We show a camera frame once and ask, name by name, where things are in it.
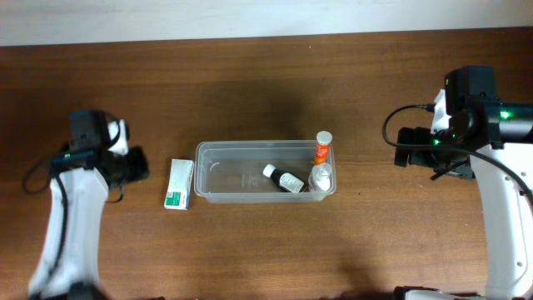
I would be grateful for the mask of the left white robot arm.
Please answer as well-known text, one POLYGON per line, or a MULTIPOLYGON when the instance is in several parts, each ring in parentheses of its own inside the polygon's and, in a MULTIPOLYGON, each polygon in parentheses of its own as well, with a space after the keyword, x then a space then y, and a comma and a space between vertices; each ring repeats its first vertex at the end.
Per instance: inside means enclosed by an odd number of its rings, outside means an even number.
POLYGON ((149 176, 141 147, 59 153, 50 167, 51 213, 30 299, 109 299, 98 270, 102 213, 109 193, 149 176))

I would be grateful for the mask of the orange glue stick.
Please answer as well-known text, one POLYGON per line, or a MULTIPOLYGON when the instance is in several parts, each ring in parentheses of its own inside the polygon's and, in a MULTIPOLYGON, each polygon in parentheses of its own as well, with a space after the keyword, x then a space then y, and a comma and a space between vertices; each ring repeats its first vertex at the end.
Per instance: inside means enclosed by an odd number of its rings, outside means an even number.
POLYGON ((316 135, 316 153, 314 158, 315 165, 320 165, 326 162, 331 142, 332 134, 328 131, 320 131, 316 135))

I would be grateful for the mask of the clear plastic container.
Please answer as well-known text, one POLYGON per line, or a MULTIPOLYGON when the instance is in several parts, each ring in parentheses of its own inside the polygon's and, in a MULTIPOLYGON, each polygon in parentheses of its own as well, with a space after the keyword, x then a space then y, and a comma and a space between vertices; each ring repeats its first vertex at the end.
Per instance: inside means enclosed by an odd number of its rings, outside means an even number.
POLYGON ((197 145, 194 190, 210 203, 320 202, 336 191, 336 173, 325 192, 283 192, 262 173, 272 164, 306 181, 316 153, 314 140, 215 141, 197 145))

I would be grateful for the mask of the white tube bottle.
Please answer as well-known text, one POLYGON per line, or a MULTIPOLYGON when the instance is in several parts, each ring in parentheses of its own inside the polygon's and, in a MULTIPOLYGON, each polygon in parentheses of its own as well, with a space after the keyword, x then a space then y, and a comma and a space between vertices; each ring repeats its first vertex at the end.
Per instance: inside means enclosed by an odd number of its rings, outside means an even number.
POLYGON ((332 167, 328 163, 315 165, 308 178, 310 192, 327 192, 331 187, 332 167))

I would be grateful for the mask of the white green medicine box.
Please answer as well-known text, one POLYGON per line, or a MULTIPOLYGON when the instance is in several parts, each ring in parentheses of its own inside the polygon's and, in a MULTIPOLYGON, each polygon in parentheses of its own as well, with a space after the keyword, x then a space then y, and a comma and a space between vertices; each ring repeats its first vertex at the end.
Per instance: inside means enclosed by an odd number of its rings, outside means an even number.
POLYGON ((189 207, 194 162, 192 160, 172 159, 164 208, 187 210, 189 207))

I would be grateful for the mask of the small black white-capped bottle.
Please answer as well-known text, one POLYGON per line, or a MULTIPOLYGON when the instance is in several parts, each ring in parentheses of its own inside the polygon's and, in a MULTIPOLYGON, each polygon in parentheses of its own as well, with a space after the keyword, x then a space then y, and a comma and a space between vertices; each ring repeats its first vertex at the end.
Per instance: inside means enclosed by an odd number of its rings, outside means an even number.
POLYGON ((277 188, 284 193, 302 193, 305 191, 306 183, 291 172, 283 171, 271 164, 267 164, 263 175, 270 178, 277 188))

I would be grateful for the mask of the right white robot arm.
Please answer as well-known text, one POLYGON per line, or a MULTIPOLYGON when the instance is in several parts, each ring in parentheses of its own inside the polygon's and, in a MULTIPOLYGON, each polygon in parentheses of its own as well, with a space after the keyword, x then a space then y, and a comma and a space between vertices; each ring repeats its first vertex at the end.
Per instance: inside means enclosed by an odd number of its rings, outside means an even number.
POLYGON ((431 127, 402 128, 395 163, 474 178, 488 251, 487 299, 532 297, 532 107, 436 103, 431 127))

